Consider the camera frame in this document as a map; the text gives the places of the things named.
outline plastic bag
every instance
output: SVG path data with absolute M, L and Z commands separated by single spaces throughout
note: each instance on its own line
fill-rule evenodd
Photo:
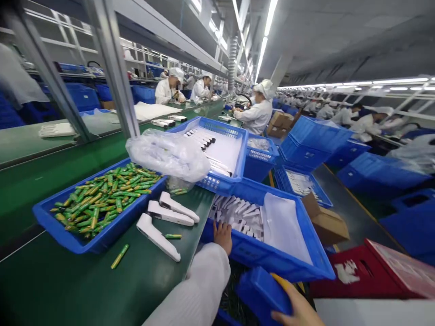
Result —
M 205 153 L 182 134 L 148 129 L 139 137 L 129 138 L 126 149 L 133 162 L 187 182 L 202 180 L 210 170 Z

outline human hand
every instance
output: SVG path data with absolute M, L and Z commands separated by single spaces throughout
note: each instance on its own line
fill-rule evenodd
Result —
M 271 273 L 290 298 L 293 316 L 272 311 L 271 317 L 283 326 L 325 326 L 318 314 L 310 306 L 302 294 L 287 280 Z
M 219 221 L 219 226 L 216 227 L 216 222 L 213 222 L 214 243 L 220 245 L 229 256 L 232 249 L 231 240 L 231 225 Z

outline ceiling light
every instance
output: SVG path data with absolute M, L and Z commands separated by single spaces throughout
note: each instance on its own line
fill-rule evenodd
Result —
M 356 81 L 356 82 L 352 82 L 352 83 L 343 83 L 343 85 L 345 86 L 351 86 L 351 85 L 371 85 L 372 82 L 371 81 Z
M 271 30 L 273 14 L 275 13 L 276 4 L 278 0 L 271 0 L 271 4 L 269 5 L 269 13 L 267 14 L 266 20 L 266 28 L 264 29 L 264 36 L 268 36 Z
M 374 81 L 373 84 L 397 84 L 397 83 L 410 83 L 410 82 L 427 82 L 429 78 L 409 78 L 409 79 L 393 79 L 385 81 Z

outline white hair cap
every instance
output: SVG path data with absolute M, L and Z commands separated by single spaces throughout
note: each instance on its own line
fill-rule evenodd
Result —
M 181 84 L 183 83 L 183 79 L 184 79 L 184 71 L 181 70 L 180 68 L 178 68 L 178 67 L 170 68 L 170 69 L 169 69 L 169 75 L 170 75 L 170 76 L 177 77 L 178 80 L 180 81 L 180 83 L 181 83 Z
M 263 79 L 261 83 L 254 86 L 254 90 L 261 92 L 266 100 L 270 100 L 275 94 L 275 92 L 272 90 L 272 87 L 273 83 L 270 81 L 270 79 Z

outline white device casing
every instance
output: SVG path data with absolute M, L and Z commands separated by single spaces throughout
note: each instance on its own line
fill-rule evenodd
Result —
M 158 201 L 148 202 L 148 214 L 151 217 L 181 225 L 193 226 L 195 224 L 189 216 L 161 207 Z
M 199 222 L 199 216 L 196 215 L 192 210 L 184 207 L 180 203 L 176 202 L 171 198 L 171 195 L 167 192 L 162 192 L 160 195 L 159 203 L 161 207 L 168 208 L 177 213 L 181 213 L 190 217 L 195 223 Z
M 162 233 L 156 229 L 152 223 L 152 218 L 148 214 L 142 213 L 136 223 L 137 229 L 144 234 L 152 243 L 162 249 L 162 251 L 176 262 L 181 260 L 181 255 L 172 243 L 170 243 Z

